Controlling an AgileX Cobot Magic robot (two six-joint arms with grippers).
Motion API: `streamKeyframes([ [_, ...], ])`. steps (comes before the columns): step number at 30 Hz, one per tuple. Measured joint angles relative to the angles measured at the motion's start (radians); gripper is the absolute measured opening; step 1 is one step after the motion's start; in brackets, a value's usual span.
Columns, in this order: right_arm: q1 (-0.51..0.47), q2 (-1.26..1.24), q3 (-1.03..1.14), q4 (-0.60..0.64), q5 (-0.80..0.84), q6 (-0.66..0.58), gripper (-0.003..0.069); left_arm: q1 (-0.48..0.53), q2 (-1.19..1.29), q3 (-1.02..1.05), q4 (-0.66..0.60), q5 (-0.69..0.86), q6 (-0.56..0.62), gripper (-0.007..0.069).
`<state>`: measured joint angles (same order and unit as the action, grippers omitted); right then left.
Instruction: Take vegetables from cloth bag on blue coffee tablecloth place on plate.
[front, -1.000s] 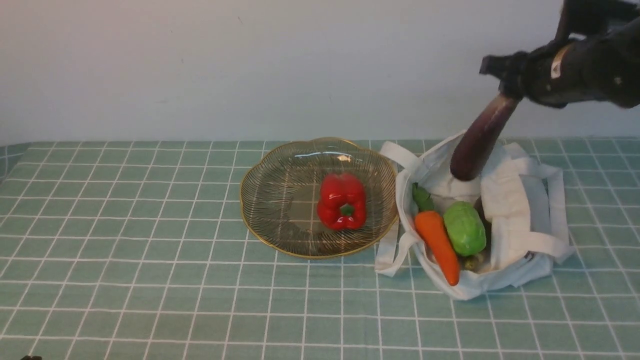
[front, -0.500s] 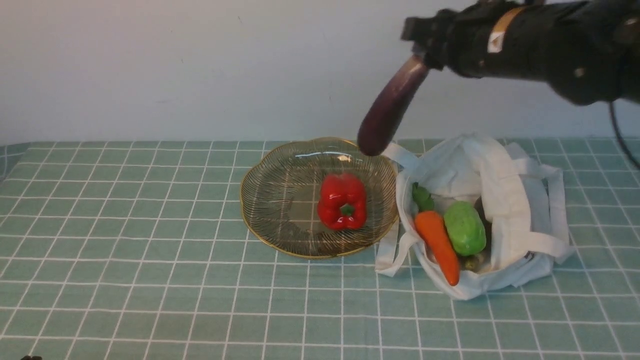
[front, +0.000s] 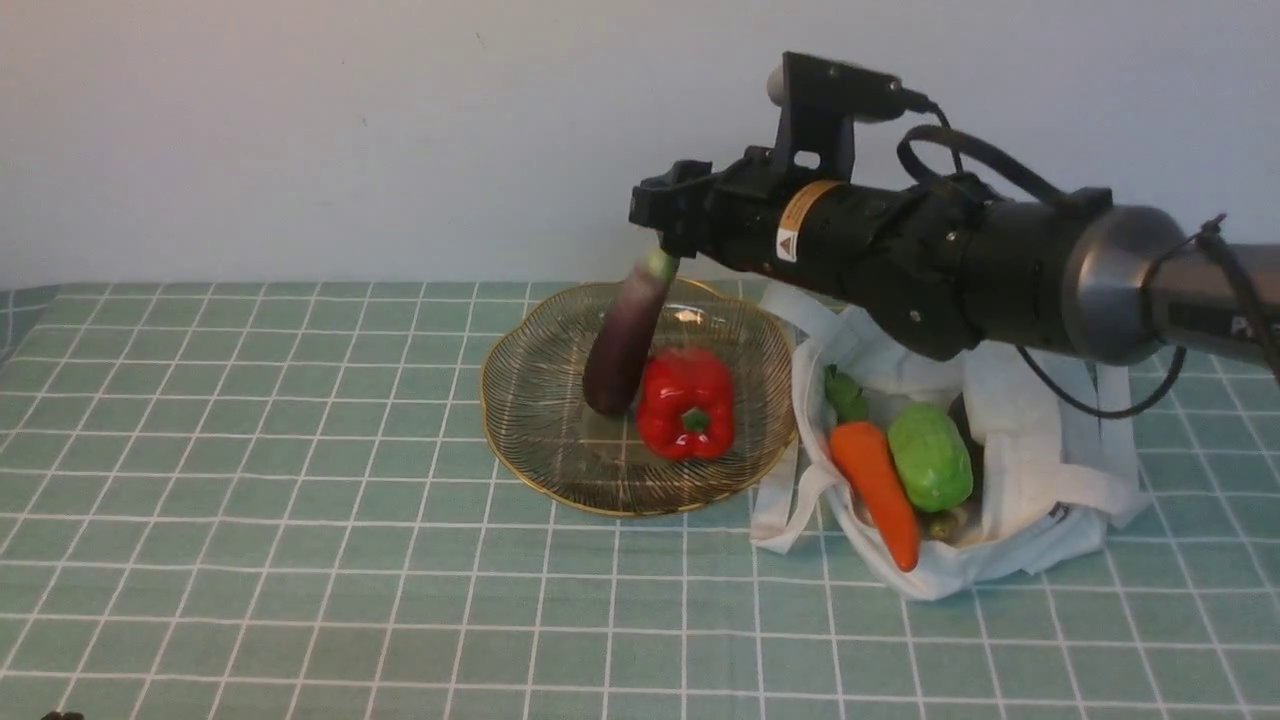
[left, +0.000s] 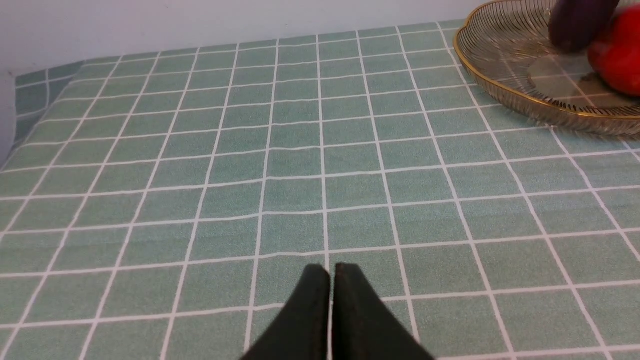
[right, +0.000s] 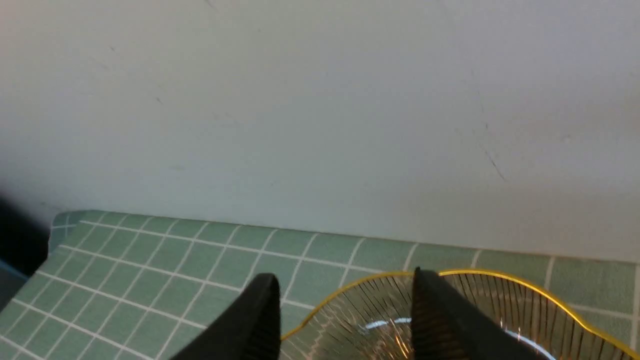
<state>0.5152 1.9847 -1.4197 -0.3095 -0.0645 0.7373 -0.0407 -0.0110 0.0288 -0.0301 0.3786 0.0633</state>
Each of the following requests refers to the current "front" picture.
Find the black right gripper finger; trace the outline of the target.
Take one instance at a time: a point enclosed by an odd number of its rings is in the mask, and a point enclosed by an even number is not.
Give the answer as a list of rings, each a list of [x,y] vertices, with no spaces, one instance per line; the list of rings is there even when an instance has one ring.
[[[673,186],[635,186],[628,222],[653,231],[663,252],[672,258],[695,258],[698,249],[698,204],[694,192]]]

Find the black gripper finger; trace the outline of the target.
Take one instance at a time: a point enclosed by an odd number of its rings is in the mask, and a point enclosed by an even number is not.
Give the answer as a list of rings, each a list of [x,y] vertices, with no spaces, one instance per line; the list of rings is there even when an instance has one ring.
[[[666,173],[643,179],[640,187],[652,191],[687,190],[707,183],[712,177],[712,161],[677,160]]]

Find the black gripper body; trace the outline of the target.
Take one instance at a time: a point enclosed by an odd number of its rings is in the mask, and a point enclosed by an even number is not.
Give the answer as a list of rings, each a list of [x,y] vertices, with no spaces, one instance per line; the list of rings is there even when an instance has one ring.
[[[972,182],[879,190],[754,152],[716,174],[700,255],[864,310],[892,340],[945,361],[983,334],[964,307],[957,249]]]

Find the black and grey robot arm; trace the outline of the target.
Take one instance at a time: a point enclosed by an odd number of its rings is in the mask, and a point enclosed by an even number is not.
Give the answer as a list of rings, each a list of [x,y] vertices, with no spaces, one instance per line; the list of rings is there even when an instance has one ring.
[[[1222,268],[1167,213],[1101,188],[1068,199],[1006,199],[970,172],[882,190],[750,147],[641,181],[628,219],[676,256],[860,307],[938,361],[993,341],[1108,365],[1164,346],[1263,363]]]

